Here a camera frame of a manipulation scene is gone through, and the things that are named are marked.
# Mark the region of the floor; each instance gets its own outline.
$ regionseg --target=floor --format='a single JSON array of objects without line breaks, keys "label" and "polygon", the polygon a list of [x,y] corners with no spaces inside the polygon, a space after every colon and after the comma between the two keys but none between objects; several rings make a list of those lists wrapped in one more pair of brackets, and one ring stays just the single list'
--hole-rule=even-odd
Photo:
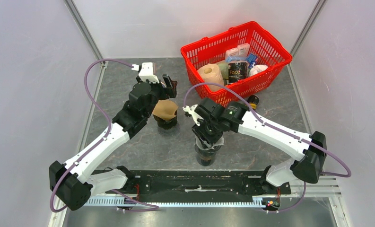
[{"label": "floor", "polygon": [[[141,64],[155,62],[157,75],[168,74],[178,81],[178,95],[172,101],[181,109],[183,97],[191,86],[182,58],[127,59]],[[105,71],[98,103],[110,116],[122,108],[131,87],[136,83],[135,71],[110,62]],[[256,94],[260,98],[257,112],[262,116],[297,131],[305,131],[302,115],[287,69],[284,69],[269,88]],[[197,104],[199,96],[192,92],[187,105]],[[178,111],[178,125],[163,130],[151,117],[148,124],[134,138],[113,152],[99,167],[126,166],[131,170],[159,169],[250,169],[263,170],[289,158],[277,148],[258,139],[224,133],[225,145],[218,151],[215,162],[207,167],[196,160],[193,120]],[[87,135],[87,143],[94,140],[106,127],[105,118],[95,110]],[[283,198],[282,207],[289,207],[296,199]],[[166,208],[156,212],[122,214],[110,207],[82,207],[67,214],[64,226],[336,226],[328,198],[306,198],[296,209],[266,216],[251,208]]]}]

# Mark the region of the black package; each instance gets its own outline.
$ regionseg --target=black package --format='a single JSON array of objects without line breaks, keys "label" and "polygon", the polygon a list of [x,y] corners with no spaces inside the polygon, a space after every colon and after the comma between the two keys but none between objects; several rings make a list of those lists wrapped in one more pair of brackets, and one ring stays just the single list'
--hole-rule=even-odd
[{"label": "black package", "polygon": [[246,79],[247,67],[248,63],[246,61],[237,61],[229,63],[229,83],[236,83],[241,79]]}]

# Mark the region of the plastic shopping basket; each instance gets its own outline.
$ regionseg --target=plastic shopping basket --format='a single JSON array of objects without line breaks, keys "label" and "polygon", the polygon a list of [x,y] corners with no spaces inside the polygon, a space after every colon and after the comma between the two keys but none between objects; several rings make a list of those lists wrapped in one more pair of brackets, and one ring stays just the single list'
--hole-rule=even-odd
[{"label": "plastic shopping basket", "polygon": [[[242,97],[247,97],[267,88],[282,68],[292,62],[292,55],[282,47],[275,37],[256,22],[250,21],[231,27],[228,31],[211,38],[204,37],[180,49],[191,84],[204,82],[197,69],[206,64],[224,60],[226,50],[244,43],[250,44],[249,53],[258,56],[257,64],[265,64],[268,68],[263,72],[227,86]],[[201,98],[208,97],[222,105],[237,100],[233,94],[225,89],[211,91],[207,85],[197,87],[196,91]]]}]

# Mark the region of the marble-patterned surface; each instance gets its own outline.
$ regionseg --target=marble-patterned surface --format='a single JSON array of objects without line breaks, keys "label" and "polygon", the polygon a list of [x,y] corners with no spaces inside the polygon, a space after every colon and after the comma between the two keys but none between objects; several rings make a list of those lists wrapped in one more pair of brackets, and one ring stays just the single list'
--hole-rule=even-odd
[{"label": "marble-patterned surface", "polygon": [[[129,169],[251,169],[262,170],[268,165],[278,164],[289,158],[279,149],[256,138],[224,133],[225,145],[218,151],[215,162],[207,167],[196,160],[194,134],[191,131],[193,120],[185,117],[181,109],[183,97],[191,86],[183,58],[125,59],[132,64],[155,62],[157,75],[169,74],[178,81],[175,99],[179,105],[178,125],[163,130],[150,117],[147,125],[134,138],[114,151],[100,166],[126,166]],[[128,100],[128,93],[136,83],[137,73],[130,68],[110,62],[105,71],[98,103],[112,118]],[[305,131],[303,118],[299,110],[293,86],[285,68],[271,86],[256,94],[260,98],[257,111],[262,116],[297,131]],[[199,103],[195,91],[188,97],[187,105]],[[87,136],[90,143],[106,128],[106,120],[96,109]]]}]

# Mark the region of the white wall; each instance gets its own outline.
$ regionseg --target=white wall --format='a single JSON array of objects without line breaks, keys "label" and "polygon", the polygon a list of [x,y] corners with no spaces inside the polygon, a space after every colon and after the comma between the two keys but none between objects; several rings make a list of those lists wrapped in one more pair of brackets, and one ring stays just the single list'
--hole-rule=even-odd
[{"label": "white wall", "polygon": [[63,1],[0,1],[0,226],[47,226],[48,167],[76,153],[94,60]]},{"label": "white wall", "polygon": [[328,1],[293,70],[312,129],[353,171],[339,178],[353,226],[375,226],[375,1]]},{"label": "white wall", "polygon": [[257,21],[290,51],[317,0],[74,0],[104,57],[181,57],[180,48]]}]

